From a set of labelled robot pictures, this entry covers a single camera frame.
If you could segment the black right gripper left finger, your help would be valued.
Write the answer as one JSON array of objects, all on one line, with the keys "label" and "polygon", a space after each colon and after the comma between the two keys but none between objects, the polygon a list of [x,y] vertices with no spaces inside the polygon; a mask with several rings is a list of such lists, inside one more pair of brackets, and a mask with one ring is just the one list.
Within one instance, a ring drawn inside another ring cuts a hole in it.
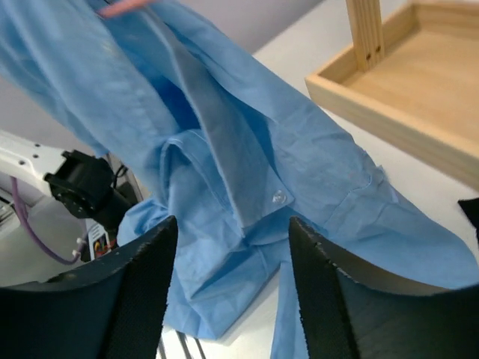
[{"label": "black right gripper left finger", "polygon": [[1,288],[2,358],[154,358],[177,220],[45,283]]}]

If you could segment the light blue shirt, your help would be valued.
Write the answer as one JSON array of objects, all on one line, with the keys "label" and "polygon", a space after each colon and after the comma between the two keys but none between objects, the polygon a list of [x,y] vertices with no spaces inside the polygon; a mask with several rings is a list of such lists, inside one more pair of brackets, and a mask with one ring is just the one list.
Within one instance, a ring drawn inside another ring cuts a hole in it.
[{"label": "light blue shirt", "polygon": [[446,289],[478,283],[463,240],[211,22],[176,1],[101,17],[108,4],[3,1],[1,74],[150,190],[122,221],[120,245],[177,219],[167,325],[217,339],[278,272],[271,355],[306,358],[293,215],[400,276]]}]

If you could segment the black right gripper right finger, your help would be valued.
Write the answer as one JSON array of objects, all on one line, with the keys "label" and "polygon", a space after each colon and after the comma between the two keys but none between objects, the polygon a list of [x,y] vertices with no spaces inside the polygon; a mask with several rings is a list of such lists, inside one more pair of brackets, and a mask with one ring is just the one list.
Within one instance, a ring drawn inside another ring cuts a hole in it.
[{"label": "black right gripper right finger", "polygon": [[293,275],[310,358],[477,358],[478,287],[395,275],[293,217]]}]

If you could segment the pink wire hanger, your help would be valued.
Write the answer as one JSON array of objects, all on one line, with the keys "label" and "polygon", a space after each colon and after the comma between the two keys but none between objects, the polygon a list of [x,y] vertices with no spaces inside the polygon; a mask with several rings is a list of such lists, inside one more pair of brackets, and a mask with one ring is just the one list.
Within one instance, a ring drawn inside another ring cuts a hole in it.
[{"label": "pink wire hanger", "polygon": [[153,3],[153,0],[121,0],[108,4],[97,11],[104,18],[112,18],[129,13],[134,10],[142,9]]}]

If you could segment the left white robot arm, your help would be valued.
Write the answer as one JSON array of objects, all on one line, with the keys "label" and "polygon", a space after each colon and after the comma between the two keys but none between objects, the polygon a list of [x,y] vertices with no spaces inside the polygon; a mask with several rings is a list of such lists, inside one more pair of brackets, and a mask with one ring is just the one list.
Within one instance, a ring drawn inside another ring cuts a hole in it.
[{"label": "left white robot arm", "polygon": [[113,186],[105,159],[68,152],[1,131],[1,172],[61,202],[76,218],[91,218],[115,233],[130,203]]}]

